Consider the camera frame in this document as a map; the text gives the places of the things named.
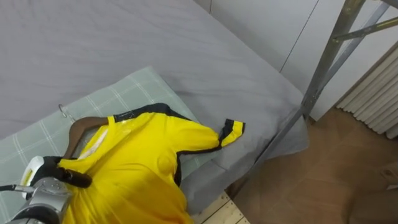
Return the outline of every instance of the metal ladder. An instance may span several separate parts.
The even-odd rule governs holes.
[[[398,0],[381,0],[383,3],[374,11],[373,15],[365,23],[363,28],[349,32],[365,1],[366,0],[345,1],[326,47],[323,50],[321,59],[315,69],[310,85],[304,94],[301,107],[289,119],[286,125],[274,136],[274,138],[271,139],[268,146],[266,146],[266,148],[258,155],[254,165],[246,174],[246,178],[243,180],[242,184],[239,185],[236,193],[232,195],[232,198],[242,189],[252,173],[264,162],[267,156],[275,149],[276,145],[280,143],[293,125],[302,116],[304,116],[305,119],[308,119],[309,114],[315,106],[315,103],[321,95],[324,87],[333,78],[347,58],[354,52],[365,36],[372,34],[373,32],[398,25],[398,17],[377,23],[390,6],[398,9]],[[347,48],[345,48],[340,56],[335,60],[343,42],[351,39],[352,41],[347,45]]]

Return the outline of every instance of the bed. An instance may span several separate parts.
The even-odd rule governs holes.
[[[0,139],[149,65],[202,124],[246,123],[239,141],[183,180],[190,213],[250,169],[303,97],[192,0],[5,0]],[[265,159],[307,144],[300,119]]]

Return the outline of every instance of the checkered pillowcase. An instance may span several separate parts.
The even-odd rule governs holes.
[[[61,107],[63,112],[57,111],[0,141],[0,185],[18,184],[26,165],[34,156],[63,155],[68,145],[69,128],[74,120],[86,116],[105,117],[119,114],[153,103],[166,103],[176,112],[197,121],[166,82],[152,68],[147,67]],[[95,130],[85,136],[77,153],[80,153],[94,133]],[[216,155],[217,152],[182,156],[183,179]],[[0,223],[12,218],[23,203],[19,194],[0,193]]]

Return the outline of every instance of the black sleeve trim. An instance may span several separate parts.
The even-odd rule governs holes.
[[[182,119],[186,119],[186,120],[190,121],[190,119],[175,112],[165,103],[155,103],[153,105],[146,105],[146,106],[143,106],[142,108],[138,108],[138,109],[134,109],[134,110],[122,113],[122,114],[114,115],[113,117],[114,117],[114,121],[117,123],[120,121],[125,121],[128,119],[136,118],[143,113],[163,113],[168,116],[174,116],[177,118],[182,118]]]

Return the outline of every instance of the gray fabric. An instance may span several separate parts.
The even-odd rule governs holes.
[[[0,139],[148,65],[202,124],[247,124],[213,161],[224,174],[201,168],[184,180],[193,212],[247,171],[302,98],[191,0],[0,1]],[[305,148],[303,128],[273,156]]]

